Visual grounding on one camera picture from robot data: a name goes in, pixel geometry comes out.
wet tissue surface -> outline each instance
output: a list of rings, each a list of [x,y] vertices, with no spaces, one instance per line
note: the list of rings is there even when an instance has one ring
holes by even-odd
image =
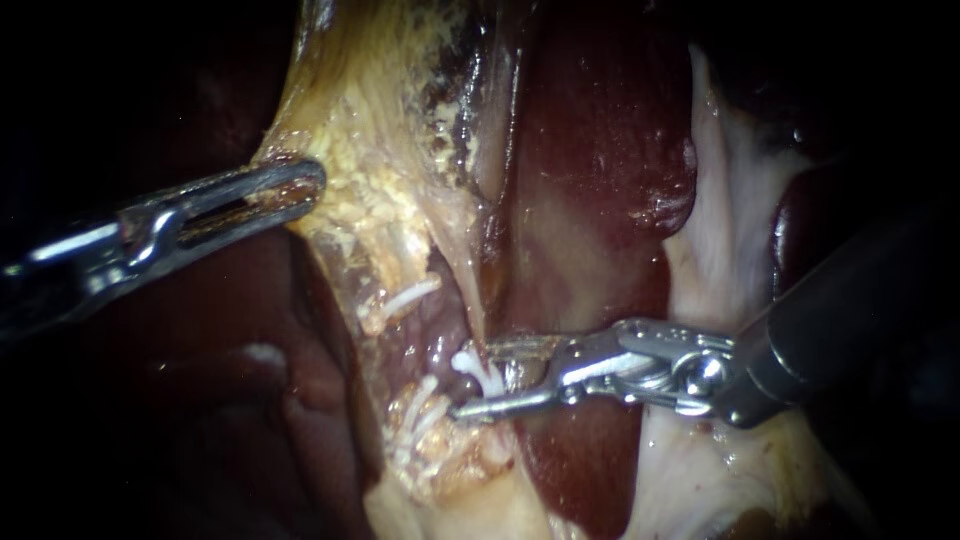
[[[891,167],[874,156],[893,146],[896,152],[883,154],[906,156],[909,177],[923,176],[923,160],[910,157],[921,143],[877,140],[871,129],[879,121],[871,101],[877,93],[893,107],[884,109],[891,124],[899,121],[897,104],[911,101],[897,94],[895,82],[877,81],[877,60],[847,44],[844,36],[856,25],[826,24],[816,6],[812,14],[693,7],[663,8],[656,24],[662,30],[638,39],[624,22],[638,14],[610,17],[619,8],[605,4],[544,16],[543,41],[528,51],[533,67],[521,94],[521,139],[506,193],[513,210],[502,217],[509,234],[498,240],[512,255],[487,269],[501,276],[491,287],[506,291],[493,308],[497,332],[582,330],[626,314],[666,316],[670,278],[660,241],[691,212],[694,180],[685,165],[689,134],[674,127],[688,126],[691,114],[690,60],[686,38],[677,36],[716,51],[715,75],[727,99],[770,121],[769,144],[815,156],[843,150],[839,164],[798,178],[778,207],[776,219],[796,232],[771,243],[775,289],[789,287],[858,223],[896,212],[898,197],[914,189],[875,180],[889,176],[878,169]],[[767,23],[747,24],[744,13],[764,15]],[[292,3],[169,4],[129,14],[138,24],[119,27],[109,15],[24,14],[44,25],[47,37],[28,44],[12,64],[20,88],[4,129],[9,172],[0,180],[0,253],[47,218],[248,163],[270,125],[286,74]],[[607,33],[620,37],[595,45]],[[551,85],[557,72],[571,84]],[[659,97],[649,97],[651,80]],[[606,84],[602,96],[593,90],[597,82]],[[631,129],[651,122],[659,127]],[[650,139],[656,152],[641,155],[637,149]],[[648,167],[654,171],[644,178],[638,171]],[[528,208],[547,217],[530,219]],[[629,267],[634,292],[571,296],[577,290],[571,284],[600,282],[609,268],[578,264],[544,241],[558,236],[578,242],[578,255],[615,253],[610,268],[622,275]],[[537,273],[536,265],[525,267],[530,261],[549,261],[553,271]],[[440,263],[432,268],[449,272]],[[361,498],[376,478],[356,456],[365,447],[358,439],[370,435],[351,427],[348,403],[358,390],[349,382],[352,368],[340,360],[349,353],[338,349],[349,349],[349,339],[331,315],[330,296],[303,243],[276,230],[3,358],[12,443],[7,478],[17,495],[8,523],[41,511],[59,517],[45,525],[52,529],[106,536],[369,537]],[[580,307],[557,307],[571,304]],[[455,316],[445,310],[462,308],[441,302],[419,309],[424,320],[446,321]],[[424,332],[453,341],[464,327]],[[416,339],[428,356],[453,352],[442,342],[436,350],[437,339]],[[956,472],[949,445],[938,442],[957,427],[957,415],[949,413],[955,407],[937,408],[935,396],[949,391],[924,382],[929,370],[949,365],[941,358],[949,352],[928,342],[902,351],[903,358],[886,361],[886,375],[871,380],[873,388],[849,381],[849,391],[810,411],[825,446],[891,537],[947,523],[931,490]],[[922,352],[941,359],[911,367],[906,359]],[[469,379],[444,379],[449,374],[440,364],[436,373],[449,393],[478,392]],[[891,373],[914,386],[893,387]],[[851,396],[857,401],[849,417],[837,415]],[[594,415],[621,418],[587,421]],[[519,422],[525,467],[545,506],[596,537],[622,532],[642,424],[641,409],[605,402]],[[603,466],[609,463],[622,465]],[[918,496],[905,501],[903,493]],[[752,525],[744,516],[741,529],[763,530],[762,516]]]

dark background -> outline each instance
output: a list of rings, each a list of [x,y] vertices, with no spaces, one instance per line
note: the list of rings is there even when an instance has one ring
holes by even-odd
[[[706,4],[678,5],[677,20],[715,51],[718,76],[740,81],[742,99],[758,107],[778,96],[798,104],[787,113],[771,105],[770,114],[825,113],[824,133],[852,149],[849,175],[825,194],[834,242],[955,176],[955,137],[944,133],[951,68],[939,59],[947,34],[936,14],[851,2]],[[290,1],[13,8],[3,37],[0,256],[71,213],[245,163],[276,108],[294,9]],[[756,73],[775,84],[750,99],[756,86],[743,81]],[[942,246],[944,265],[954,249]],[[931,290],[941,286],[955,290]],[[879,369],[810,410],[890,537],[952,530],[955,521],[960,364],[951,338],[960,326],[943,307],[917,313],[927,331],[899,336]],[[83,330],[53,332],[2,359],[2,478],[14,501],[4,521],[149,537],[155,456],[136,433],[98,418],[96,359],[76,346]]]

white fibrous strand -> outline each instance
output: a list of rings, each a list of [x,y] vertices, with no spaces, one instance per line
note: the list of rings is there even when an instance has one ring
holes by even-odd
[[[503,395],[505,391],[503,376],[493,365],[488,366],[487,369],[483,368],[480,355],[477,354],[472,343],[468,343],[453,355],[450,359],[450,367],[460,373],[472,375],[480,383],[483,397]]]
[[[387,300],[383,304],[381,313],[384,321],[389,321],[394,315],[400,313],[407,306],[413,304],[420,298],[436,291],[440,288],[440,276],[429,272],[427,277],[410,287],[400,291],[396,296]]]

